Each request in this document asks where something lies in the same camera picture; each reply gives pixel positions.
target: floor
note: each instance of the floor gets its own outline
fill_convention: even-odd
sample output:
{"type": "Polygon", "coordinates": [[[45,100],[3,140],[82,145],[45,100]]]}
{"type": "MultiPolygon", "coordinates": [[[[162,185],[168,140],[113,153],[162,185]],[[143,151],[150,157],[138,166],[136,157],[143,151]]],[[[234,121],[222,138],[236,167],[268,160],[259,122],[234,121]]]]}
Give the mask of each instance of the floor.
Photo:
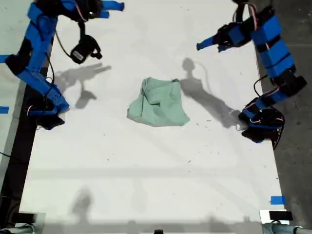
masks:
{"type": "MultiPolygon", "coordinates": [[[[258,8],[268,0],[252,0],[258,8]]],[[[294,214],[294,223],[312,229],[312,1],[275,0],[276,14],[282,26],[282,38],[287,43],[297,66],[297,73],[308,82],[297,96],[276,106],[285,118],[285,131],[275,151],[276,166],[287,209],[294,214]]],[[[259,65],[260,74],[265,75],[259,65]]],[[[270,90],[268,80],[263,91],[270,90]]]]}

